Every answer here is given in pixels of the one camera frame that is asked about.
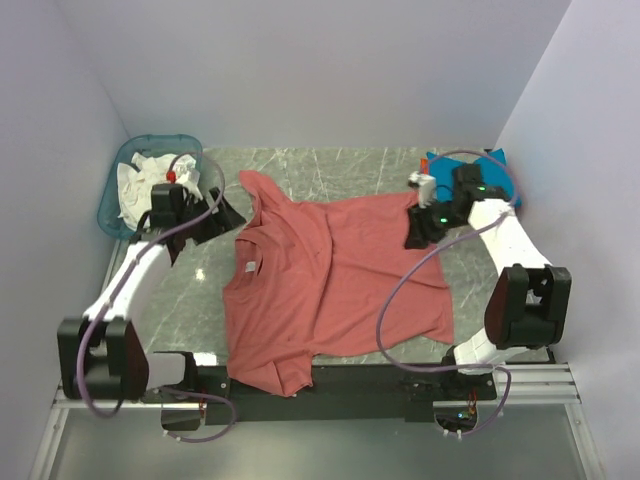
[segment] red t-shirt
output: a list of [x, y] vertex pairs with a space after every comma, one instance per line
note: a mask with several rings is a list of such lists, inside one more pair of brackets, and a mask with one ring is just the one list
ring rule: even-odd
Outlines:
[[[311, 358], [377, 350], [382, 303], [426, 251], [405, 250], [415, 193], [293, 202], [271, 178], [239, 174], [255, 216], [236, 239], [224, 289], [232, 378], [277, 395], [311, 385]], [[453, 342], [449, 287], [434, 258], [400, 289], [383, 342], [416, 335]]]

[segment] gray wall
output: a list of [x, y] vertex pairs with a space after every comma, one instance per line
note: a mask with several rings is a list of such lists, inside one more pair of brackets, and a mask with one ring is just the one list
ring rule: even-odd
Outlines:
[[95, 212], [126, 134], [52, 1], [1, 10], [0, 476], [21, 479], [60, 378], [57, 326], [106, 268]]
[[638, 18], [637, 0], [574, 0], [498, 141], [525, 228], [573, 274], [558, 350], [614, 479], [640, 472]]
[[58, 0], [131, 134], [495, 143], [569, 0]]

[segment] floor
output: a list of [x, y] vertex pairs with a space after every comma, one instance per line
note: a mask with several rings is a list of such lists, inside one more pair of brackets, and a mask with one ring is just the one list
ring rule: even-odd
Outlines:
[[[328, 202], [344, 198], [404, 191], [407, 177], [419, 166], [427, 148], [222, 148], [208, 154], [222, 167], [227, 179], [226, 199], [245, 218], [251, 218], [249, 196], [238, 184], [240, 170], [258, 170], [271, 176], [293, 200]], [[214, 169], [203, 160], [202, 190], [217, 185]], [[465, 229], [453, 231], [459, 235]], [[234, 269], [235, 231], [194, 247], [188, 245], [174, 268], [156, 289], [136, 330], [147, 351], [187, 350], [216, 355], [225, 363], [222, 288]], [[479, 238], [443, 252], [441, 262], [454, 304], [455, 342], [477, 332], [493, 291], [497, 274]], [[391, 350], [405, 362], [438, 362], [449, 345], [416, 337]], [[543, 350], [528, 352], [523, 361], [546, 361]], [[316, 364], [383, 363], [379, 353], [358, 357], [318, 356]]]

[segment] blue cloth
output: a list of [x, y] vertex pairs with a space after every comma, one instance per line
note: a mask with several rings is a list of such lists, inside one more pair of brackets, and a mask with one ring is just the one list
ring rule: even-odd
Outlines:
[[[504, 151], [502, 149], [490, 152], [489, 155], [503, 165], [507, 164], [507, 159], [504, 156]], [[435, 154], [431, 152], [427, 153], [427, 158], [429, 160], [435, 157]], [[509, 197], [513, 195], [513, 183], [504, 170], [484, 157], [478, 158], [478, 160], [473, 163], [475, 163], [476, 165], [480, 165], [484, 183], [486, 183], [487, 185], [491, 185], [492, 187], [504, 188]], [[429, 163], [429, 175], [436, 179], [436, 185], [438, 187], [444, 185], [449, 188], [453, 188], [452, 171], [454, 168], [459, 167], [460, 165], [464, 165], [464, 162], [454, 160], [453, 158], [444, 157], [435, 163]], [[451, 191], [446, 188], [438, 188], [436, 190], [436, 198], [440, 202], [448, 202], [451, 200]], [[522, 200], [518, 198], [516, 207], [519, 207], [521, 204]]]

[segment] gray marble surface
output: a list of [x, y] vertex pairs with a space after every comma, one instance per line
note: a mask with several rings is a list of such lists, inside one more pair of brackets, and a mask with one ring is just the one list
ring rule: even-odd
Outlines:
[[[207, 152], [224, 170], [227, 179], [225, 197], [249, 220], [251, 202], [238, 183], [240, 170], [258, 170], [269, 175], [295, 201], [327, 202], [404, 191], [409, 173], [417, 169], [420, 157], [427, 150], [222, 148]], [[207, 165], [206, 157], [203, 161], [200, 187], [204, 191], [217, 185], [218, 181], [214, 169]], [[459, 235], [465, 228], [449, 235]], [[220, 363], [225, 363], [228, 351], [222, 288], [234, 273], [234, 239], [239, 233], [240, 229], [198, 247], [190, 244], [180, 254], [136, 326], [147, 351], [213, 353]], [[116, 268], [122, 262], [125, 247], [120, 248]], [[455, 342], [460, 343], [482, 327], [484, 309], [497, 274], [479, 238], [455, 245], [443, 252], [440, 259], [453, 296]], [[405, 362], [438, 362], [448, 348], [449, 345], [416, 337], [397, 345], [391, 353]], [[518, 360], [546, 361], [548, 356], [539, 350], [524, 354]], [[380, 353], [344, 358], [320, 355], [314, 359], [316, 364], [383, 362]]]

